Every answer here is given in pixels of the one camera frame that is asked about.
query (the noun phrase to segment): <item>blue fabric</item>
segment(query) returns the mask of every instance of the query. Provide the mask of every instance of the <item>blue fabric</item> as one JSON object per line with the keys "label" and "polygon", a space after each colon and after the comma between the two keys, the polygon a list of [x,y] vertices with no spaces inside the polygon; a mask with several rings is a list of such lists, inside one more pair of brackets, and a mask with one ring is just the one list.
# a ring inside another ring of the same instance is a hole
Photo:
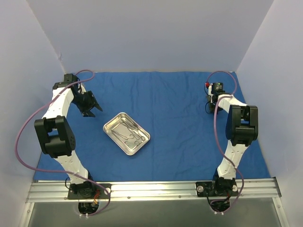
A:
{"label": "blue fabric", "polygon": [[[76,153],[96,181],[210,180],[222,156],[214,140],[213,115],[205,112],[204,83],[209,72],[97,73],[86,83],[103,112],[83,118],[71,105],[68,122],[75,134]],[[83,73],[81,78],[90,75]],[[233,91],[233,80],[223,73],[210,82],[223,82]],[[235,97],[244,102],[238,86]],[[129,114],[151,135],[135,155],[126,155],[104,132],[103,125],[120,112]],[[226,149],[227,113],[218,114],[220,144]],[[62,169],[48,155],[39,168]],[[239,170],[245,178],[270,177],[257,141],[246,150]],[[65,174],[36,172],[35,180],[64,180]]]}

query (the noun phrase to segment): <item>cable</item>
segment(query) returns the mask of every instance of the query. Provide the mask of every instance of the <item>cable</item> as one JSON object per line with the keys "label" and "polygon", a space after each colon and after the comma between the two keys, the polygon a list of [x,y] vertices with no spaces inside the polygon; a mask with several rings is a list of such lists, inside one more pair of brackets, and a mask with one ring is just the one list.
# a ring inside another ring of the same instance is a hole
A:
{"label": "cable", "polygon": [[205,104],[205,112],[206,112],[207,114],[212,114],[211,112],[208,112],[208,111],[206,110],[207,104],[209,104],[209,103],[210,103],[210,101],[208,101],[208,102]]}
{"label": "cable", "polygon": [[226,72],[226,71],[216,71],[216,72],[213,72],[213,73],[211,73],[211,74],[208,76],[206,82],[208,82],[208,80],[210,79],[210,77],[211,77],[212,75],[214,75],[215,73],[217,73],[217,72],[223,72],[223,73],[226,73],[226,74],[230,75],[230,77],[231,77],[231,78],[233,79],[233,81],[235,82],[235,89],[233,90],[232,95],[235,94],[235,92],[236,92],[236,90],[237,90],[237,88],[238,88],[237,81],[236,81],[235,77],[233,77],[233,75],[230,74],[229,72]]}
{"label": "cable", "polygon": [[105,187],[103,187],[102,185],[98,184],[97,182],[95,181],[92,181],[88,178],[85,178],[83,176],[80,176],[76,173],[73,173],[71,171],[65,171],[65,170],[48,170],[48,169],[39,169],[39,168],[35,168],[35,167],[32,167],[28,164],[26,164],[19,156],[19,153],[18,153],[18,142],[19,142],[19,139],[20,139],[20,136],[21,136],[21,133],[23,132],[24,128],[26,127],[26,125],[30,122],[30,120],[33,119],[33,117],[38,113],[40,112],[41,110],[47,108],[50,104],[52,104],[53,102],[55,102],[58,97],[68,88],[70,88],[71,86],[75,85],[75,84],[78,84],[78,83],[83,83],[83,82],[86,82],[86,81],[89,81],[91,79],[93,79],[95,77],[95,72],[91,71],[91,70],[81,70],[79,72],[76,73],[76,76],[79,74],[79,73],[82,73],[82,72],[91,72],[92,73],[92,76],[88,79],[84,79],[84,80],[80,80],[80,81],[76,81],[76,82],[73,82],[73,83],[70,83],[69,85],[67,85],[63,90],[61,90],[59,92],[59,94],[52,100],[50,101],[49,103],[47,103],[46,105],[40,107],[38,110],[36,110],[32,115],[30,115],[30,117],[25,121],[25,123],[22,125],[21,129],[19,130],[18,134],[17,134],[17,137],[16,137],[16,140],[15,140],[15,145],[14,145],[14,149],[15,149],[15,156],[17,158],[17,160],[22,164],[24,165],[26,168],[29,168],[31,170],[35,170],[35,171],[39,171],[39,172],[46,172],[46,173],[63,173],[63,174],[71,174],[71,175],[74,175],[84,181],[88,181],[88,182],[91,182],[93,184],[95,184],[96,186],[100,187],[102,190],[104,190],[107,194],[108,194],[108,202],[107,204],[100,208],[99,210],[97,210],[95,213],[92,213],[92,214],[89,214],[89,216],[92,216],[92,215],[96,215],[98,213],[100,213],[101,211],[103,211],[106,207],[108,207],[108,205],[110,204],[110,193],[106,190]]}
{"label": "cable", "polygon": [[210,95],[208,94],[208,92],[205,90],[205,88],[206,88],[206,87],[205,87],[205,85],[204,85],[204,92],[206,93],[207,96],[210,96]]}
{"label": "cable", "polygon": [[234,206],[234,204],[238,201],[238,199],[239,199],[239,197],[240,197],[240,195],[241,195],[241,193],[242,193],[242,190],[243,190],[243,188],[244,188],[244,177],[243,177],[242,173],[236,168],[236,165],[233,163],[233,161],[231,161],[231,160],[224,154],[224,152],[223,152],[223,150],[222,150],[222,148],[221,148],[221,146],[220,146],[219,138],[218,138],[218,133],[217,133],[217,113],[218,113],[219,102],[220,102],[222,99],[224,99],[224,98],[233,98],[233,94],[234,94],[234,93],[236,92],[236,90],[237,90],[237,81],[236,81],[236,79],[233,77],[233,75],[230,74],[229,72],[225,72],[225,71],[216,71],[216,72],[211,73],[211,74],[208,76],[207,82],[208,82],[208,80],[210,79],[210,77],[211,77],[212,75],[214,75],[215,73],[217,73],[217,72],[223,72],[223,73],[226,73],[226,74],[230,75],[231,78],[233,79],[234,83],[235,83],[235,88],[234,88],[234,90],[233,90],[233,92],[232,92],[232,94],[231,94],[230,96],[228,96],[228,95],[222,96],[222,97],[220,97],[220,98],[218,99],[218,101],[217,101],[217,103],[216,103],[216,106],[215,106],[215,109],[214,109],[214,137],[215,137],[216,144],[217,144],[217,146],[218,146],[218,149],[219,149],[220,153],[222,154],[222,156],[223,156],[227,161],[229,161],[229,162],[232,164],[232,166],[233,166],[234,169],[238,172],[238,174],[240,175],[241,180],[242,180],[242,186],[241,186],[241,188],[240,188],[240,190],[239,190],[239,193],[238,193],[237,197],[235,198],[234,202],[229,206],[229,208],[227,208],[225,211],[222,212],[222,213],[225,213],[225,212],[229,211],[229,210]]}
{"label": "cable", "polygon": [[67,179],[70,179],[70,177],[68,176],[66,179],[65,179],[65,187],[69,190],[70,188],[69,187],[67,187],[67,185],[66,185],[66,181],[67,181]]}

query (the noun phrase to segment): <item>white wall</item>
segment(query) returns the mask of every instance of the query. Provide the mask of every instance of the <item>white wall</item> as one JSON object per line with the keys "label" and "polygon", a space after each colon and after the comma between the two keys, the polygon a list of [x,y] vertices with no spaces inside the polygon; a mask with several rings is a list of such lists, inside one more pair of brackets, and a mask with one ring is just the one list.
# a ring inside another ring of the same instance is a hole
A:
{"label": "white wall", "polygon": [[28,0],[67,71],[236,70],[273,0]]}
{"label": "white wall", "polygon": [[303,225],[303,1],[275,0],[238,68],[290,226]]}
{"label": "white wall", "polygon": [[[15,137],[25,119],[52,97],[63,70],[25,0],[0,1],[0,31],[0,226],[16,227],[34,172],[15,158]],[[41,149],[34,131],[31,123],[19,151],[36,166]]]}

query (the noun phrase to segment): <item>screw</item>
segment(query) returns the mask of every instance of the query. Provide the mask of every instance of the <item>screw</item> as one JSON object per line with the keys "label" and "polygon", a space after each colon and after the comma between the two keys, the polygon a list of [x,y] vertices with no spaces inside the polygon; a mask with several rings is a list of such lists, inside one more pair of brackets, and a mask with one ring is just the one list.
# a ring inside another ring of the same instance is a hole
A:
{"label": "screw", "polygon": [[203,191],[204,191],[204,188],[202,186],[197,187],[197,192],[203,192]]}
{"label": "screw", "polygon": [[106,188],[106,190],[108,191],[108,193],[110,193],[110,192],[111,192],[110,188]]}
{"label": "screw", "polygon": [[238,190],[238,187],[236,186],[236,185],[234,185],[233,187],[232,187],[232,191],[233,192],[236,192]]}

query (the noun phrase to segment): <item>metal tray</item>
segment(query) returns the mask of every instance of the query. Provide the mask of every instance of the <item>metal tray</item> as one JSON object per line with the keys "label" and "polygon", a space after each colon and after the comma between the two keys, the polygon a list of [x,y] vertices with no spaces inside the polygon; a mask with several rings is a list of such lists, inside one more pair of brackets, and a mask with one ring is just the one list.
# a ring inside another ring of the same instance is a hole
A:
{"label": "metal tray", "polygon": [[103,131],[127,154],[135,154],[151,136],[126,113],[119,113],[103,126]]}

